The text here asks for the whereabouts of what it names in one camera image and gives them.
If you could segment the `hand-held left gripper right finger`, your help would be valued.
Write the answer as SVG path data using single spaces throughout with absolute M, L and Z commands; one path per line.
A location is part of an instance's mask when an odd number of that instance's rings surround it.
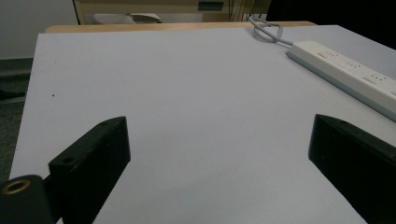
M 396 224 L 396 147 L 317 114 L 308 158 L 368 224 Z

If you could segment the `white chair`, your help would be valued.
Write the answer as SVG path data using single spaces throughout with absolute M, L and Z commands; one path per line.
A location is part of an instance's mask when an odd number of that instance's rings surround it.
M 156 14 L 129 13 L 113 14 L 98 13 L 93 15 L 94 20 L 100 24 L 138 24 L 138 23 L 161 23 L 162 20 Z

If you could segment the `wooden table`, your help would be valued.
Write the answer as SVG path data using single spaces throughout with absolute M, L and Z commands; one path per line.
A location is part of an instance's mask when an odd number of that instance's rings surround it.
M 239 22 L 182 22 L 182 23 L 148 23 L 148 24 L 105 24 L 105 25 L 55 25 L 45 30 L 46 34 L 64 33 L 101 33 L 101 32 L 137 32 L 196 30 L 217 28 L 251 28 L 248 21 Z

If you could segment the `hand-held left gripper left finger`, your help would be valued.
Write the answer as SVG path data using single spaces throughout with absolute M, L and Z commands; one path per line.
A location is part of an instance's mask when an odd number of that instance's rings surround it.
M 105 120 L 49 163 L 64 224 L 92 224 L 131 160 L 127 119 Z

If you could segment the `white power strip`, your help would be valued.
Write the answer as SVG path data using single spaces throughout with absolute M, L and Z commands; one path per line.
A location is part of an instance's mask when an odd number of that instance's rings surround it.
M 293 43 L 287 56 L 396 122 L 396 80 L 315 41 Z

